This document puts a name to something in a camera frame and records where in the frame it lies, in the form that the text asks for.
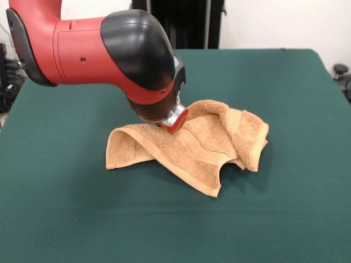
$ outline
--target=towel wrinkle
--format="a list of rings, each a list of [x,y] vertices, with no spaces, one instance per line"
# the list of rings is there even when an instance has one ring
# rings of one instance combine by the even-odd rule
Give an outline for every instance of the towel wrinkle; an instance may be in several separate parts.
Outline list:
[[[114,129],[107,141],[106,168],[157,160],[194,189],[218,197],[219,173],[234,163],[258,171],[269,126],[258,116],[214,100],[191,104],[183,128],[171,135],[151,124]]]

